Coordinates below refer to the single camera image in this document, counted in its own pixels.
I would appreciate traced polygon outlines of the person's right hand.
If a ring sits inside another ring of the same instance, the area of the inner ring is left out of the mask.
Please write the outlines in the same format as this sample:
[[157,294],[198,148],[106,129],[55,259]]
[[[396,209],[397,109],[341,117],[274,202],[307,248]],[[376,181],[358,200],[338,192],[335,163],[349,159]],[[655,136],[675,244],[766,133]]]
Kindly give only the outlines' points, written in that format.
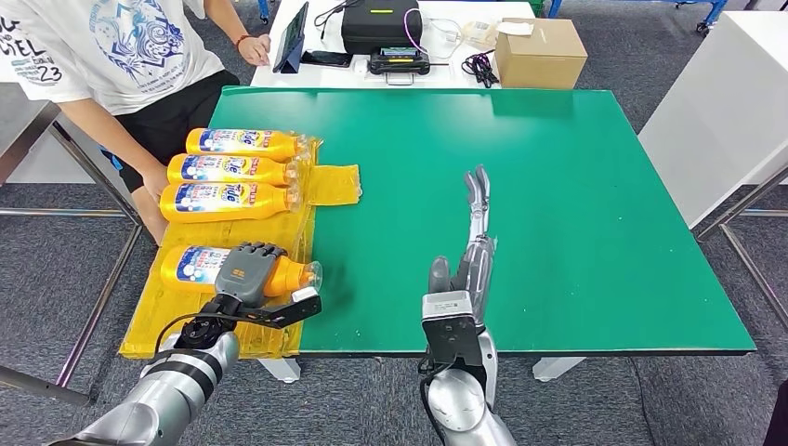
[[169,184],[166,168],[161,164],[153,164],[142,169],[140,175],[145,189],[153,200],[158,203],[161,200],[164,189]]

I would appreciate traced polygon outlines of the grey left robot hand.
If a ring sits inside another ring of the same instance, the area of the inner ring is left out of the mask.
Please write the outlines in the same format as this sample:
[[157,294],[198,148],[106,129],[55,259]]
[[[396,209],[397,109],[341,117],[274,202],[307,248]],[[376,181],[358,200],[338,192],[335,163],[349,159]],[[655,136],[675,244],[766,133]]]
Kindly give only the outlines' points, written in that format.
[[287,251],[273,243],[244,242],[231,248],[215,280],[218,295],[228,295],[250,308],[264,301],[263,289],[276,261]]

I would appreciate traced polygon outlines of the person's left hand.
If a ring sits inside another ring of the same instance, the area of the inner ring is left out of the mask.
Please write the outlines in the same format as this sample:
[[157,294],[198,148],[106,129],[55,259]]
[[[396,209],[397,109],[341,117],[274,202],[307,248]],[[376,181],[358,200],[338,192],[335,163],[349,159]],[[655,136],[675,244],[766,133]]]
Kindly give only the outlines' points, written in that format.
[[270,38],[267,34],[259,36],[243,35],[236,43],[242,58],[254,66],[269,65]]

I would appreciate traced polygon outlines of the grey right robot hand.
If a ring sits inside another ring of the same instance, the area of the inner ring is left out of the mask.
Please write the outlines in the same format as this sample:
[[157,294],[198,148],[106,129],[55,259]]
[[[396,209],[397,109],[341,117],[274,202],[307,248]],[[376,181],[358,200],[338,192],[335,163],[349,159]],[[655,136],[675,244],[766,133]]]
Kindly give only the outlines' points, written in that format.
[[485,167],[476,166],[464,174],[469,206],[466,250],[454,274],[445,256],[436,257],[429,270],[430,295],[468,291],[475,324],[484,324],[497,240],[488,233],[491,183]]

